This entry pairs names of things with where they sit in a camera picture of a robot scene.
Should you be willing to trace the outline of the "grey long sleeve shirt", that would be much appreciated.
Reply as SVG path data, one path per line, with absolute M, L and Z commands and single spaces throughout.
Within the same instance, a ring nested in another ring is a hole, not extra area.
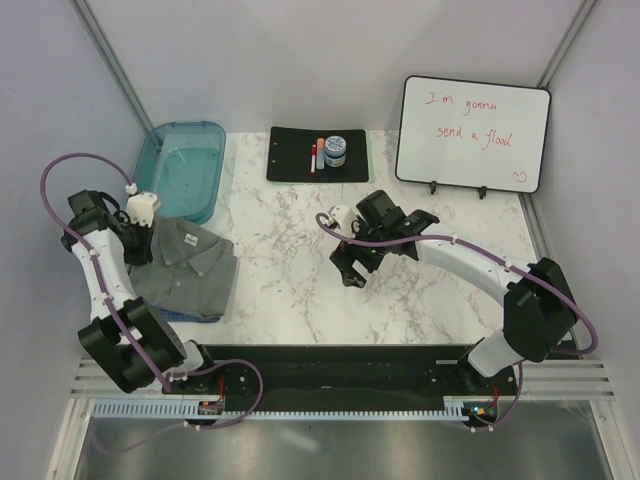
M 183 218 L 158 216 L 151 251 L 151 263 L 130 271 L 145 302 L 202 317 L 225 315 L 238 264 L 232 241 Z

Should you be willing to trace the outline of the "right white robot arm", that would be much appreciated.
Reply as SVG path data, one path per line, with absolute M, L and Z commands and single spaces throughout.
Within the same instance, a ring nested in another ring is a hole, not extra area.
M 502 308 L 501 327 L 463 357 L 458 381 L 477 394 L 494 376 L 523 361 L 540 363 L 578 320 L 576 304 L 560 266 L 499 255 L 463 237 L 424 210 L 405 213 L 383 190 L 355 208 L 334 206 L 316 222 L 340 243 L 330 256 L 346 287 L 363 288 L 366 275 L 390 255 L 439 267 L 475 286 Z

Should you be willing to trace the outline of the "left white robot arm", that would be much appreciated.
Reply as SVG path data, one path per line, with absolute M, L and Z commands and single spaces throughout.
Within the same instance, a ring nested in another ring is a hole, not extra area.
M 125 393 L 158 380 L 184 381 L 198 393 L 219 382 L 219 369 L 202 346 L 183 342 L 158 311 L 135 293 L 128 268 L 151 262 L 159 198 L 143 192 L 125 208 L 108 194 L 83 190 L 68 198 L 73 218 L 61 242 L 82 266 L 90 294 L 90 324 L 78 332 L 81 346 Z

